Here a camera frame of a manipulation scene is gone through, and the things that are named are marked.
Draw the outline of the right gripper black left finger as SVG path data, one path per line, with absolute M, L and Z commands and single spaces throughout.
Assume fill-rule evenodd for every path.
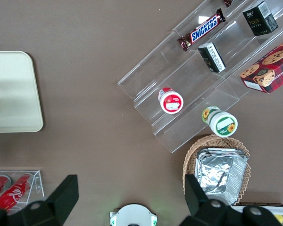
M 44 201 L 8 215 L 0 210 L 0 226 L 62 226 L 79 199 L 78 176 L 68 175 Z

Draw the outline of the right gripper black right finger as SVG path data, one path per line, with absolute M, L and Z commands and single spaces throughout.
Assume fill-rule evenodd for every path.
M 185 175 L 185 200 L 190 211 L 182 226 L 280 226 L 267 209 L 250 205 L 238 212 L 224 202 L 209 199 L 193 174 Z

